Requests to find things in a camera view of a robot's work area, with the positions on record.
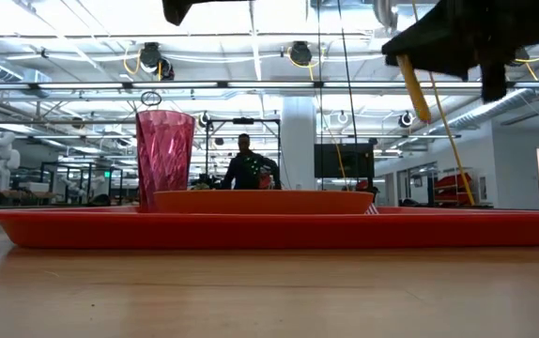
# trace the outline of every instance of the red tray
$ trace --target red tray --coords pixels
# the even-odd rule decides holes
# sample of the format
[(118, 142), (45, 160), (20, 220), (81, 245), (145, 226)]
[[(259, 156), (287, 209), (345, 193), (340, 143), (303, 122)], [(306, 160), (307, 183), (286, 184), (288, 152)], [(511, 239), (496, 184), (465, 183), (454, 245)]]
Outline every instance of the red tray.
[(360, 249), (539, 245), (539, 212), (380, 207), (379, 215), (0, 210), (10, 239), (64, 249)]

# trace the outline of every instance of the man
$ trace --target man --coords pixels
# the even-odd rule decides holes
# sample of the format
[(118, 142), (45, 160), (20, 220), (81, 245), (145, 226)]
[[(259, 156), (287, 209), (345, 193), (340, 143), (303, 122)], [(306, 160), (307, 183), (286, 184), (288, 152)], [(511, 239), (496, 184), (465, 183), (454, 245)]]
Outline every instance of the man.
[(251, 138), (243, 133), (239, 136), (239, 154), (232, 159), (222, 181), (222, 189), (230, 189), (236, 179), (235, 190), (258, 190), (267, 186), (262, 181), (262, 173), (268, 168), (274, 180), (274, 189), (280, 190), (280, 169), (275, 161), (253, 153), (249, 146)]

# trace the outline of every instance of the wooden surface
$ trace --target wooden surface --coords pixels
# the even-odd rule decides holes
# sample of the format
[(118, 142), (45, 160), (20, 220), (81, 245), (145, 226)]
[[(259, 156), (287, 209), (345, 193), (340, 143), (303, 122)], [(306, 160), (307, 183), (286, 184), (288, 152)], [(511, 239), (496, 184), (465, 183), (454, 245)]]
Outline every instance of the wooden surface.
[(539, 337), (539, 248), (14, 248), (0, 337)]

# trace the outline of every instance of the column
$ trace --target column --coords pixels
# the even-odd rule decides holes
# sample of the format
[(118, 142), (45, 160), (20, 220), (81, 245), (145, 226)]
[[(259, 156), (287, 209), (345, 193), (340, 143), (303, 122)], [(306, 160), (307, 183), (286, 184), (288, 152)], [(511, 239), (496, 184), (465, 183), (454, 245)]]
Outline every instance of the column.
[(316, 189), (315, 142), (314, 99), (285, 97), (282, 110), (282, 162), (280, 166), (280, 179), (284, 189)]

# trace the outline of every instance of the ceiling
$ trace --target ceiling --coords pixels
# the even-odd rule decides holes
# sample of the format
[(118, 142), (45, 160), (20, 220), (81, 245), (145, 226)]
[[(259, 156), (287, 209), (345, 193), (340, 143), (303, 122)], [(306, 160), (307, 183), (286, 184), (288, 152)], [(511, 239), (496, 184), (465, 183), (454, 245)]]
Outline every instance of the ceiling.
[[(435, 2), (419, 0), (420, 16)], [(177, 27), (163, 18), (161, 0), (35, 0), (29, 4), (24, 0), (0, 0), (0, 64), (11, 69), (36, 69), (56, 83), (156, 81), (155, 74), (143, 70), (130, 72), (136, 68), (138, 50), (145, 42), (154, 41), (160, 43), (162, 54), (171, 60), (176, 81), (402, 81), (399, 69), (384, 65), (380, 48), (389, 40), (389, 34), (370, 6), (344, 8), (342, 19), (337, 10), (322, 10), (318, 24), (315, 9), (308, 8), (307, 3), (308, 0), (257, 0), (251, 4), (198, 4)], [(395, 3), (399, 13), (397, 29), (404, 30), (414, 23), (412, 7), (409, 1)], [(30, 6), (36, 15), (25, 10)], [(285, 56), (293, 41), (307, 41), (314, 56), (312, 63), (317, 63), (311, 72), (293, 66)], [(321, 62), (317, 62), (319, 49), (324, 51)], [(539, 57), (539, 45), (531, 47), (529, 52), (531, 57)], [(534, 67), (539, 69), (539, 62)], [(508, 69), (510, 79), (524, 79), (527, 74), (524, 67)], [(471, 81), (478, 81), (479, 76), (478, 69), (470, 72)], [(418, 72), (418, 77), (421, 81), (428, 80), (425, 72)], [(457, 81), (438, 74), (436, 80)], [(280, 90), (159, 92), (163, 94), (160, 109), (191, 115), (207, 112), (216, 118), (279, 116), (283, 111), (282, 97), (295, 95)], [(46, 118), (53, 120), (79, 116), (85, 120), (119, 121), (133, 118), (134, 108), (146, 108), (139, 102), (141, 94), (138, 90), (131, 94), (59, 90), (42, 99), (18, 91), (0, 91), (1, 104), (25, 113), (0, 115), (0, 120), (36, 118), (38, 111), (41, 114), (50, 111)], [(401, 94), (353, 92), (351, 107), (347, 92), (324, 93), (322, 112), (327, 116), (329, 128), (336, 133), (352, 132), (350, 123), (343, 122), (342, 117), (339, 119), (341, 114), (350, 115), (351, 111), (356, 114), (360, 133), (402, 133), (406, 131), (399, 128), (397, 119), (405, 111), (413, 111), (413, 106), (409, 97)], [(318, 93), (308, 90), (297, 95), (317, 97)], [(443, 95), (441, 100), (445, 109), (457, 108), (478, 95), (477, 92)], [(434, 97), (426, 98), (434, 111)], [(319, 107), (317, 112), (319, 124)], [(135, 133), (130, 124), (121, 125), (119, 131), (126, 135)], [(268, 137), (254, 147), (277, 146), (263, 126), (229, 126), (223, 131), (264, 133)], [(102, 134), (104, 127), (78, 131), (72, 126), (56, 126), (34, 132), (96, 135)], [(57, 142), (75, 146), (63, 140)], [(105, 152), (126, 152), (124, 148), (116, 148), (113, 141), (98, 146)], [(236, 148), (236, 144), (228, 140), (224, 147)], [(72, 152), (84, 153), (77, 148)]]

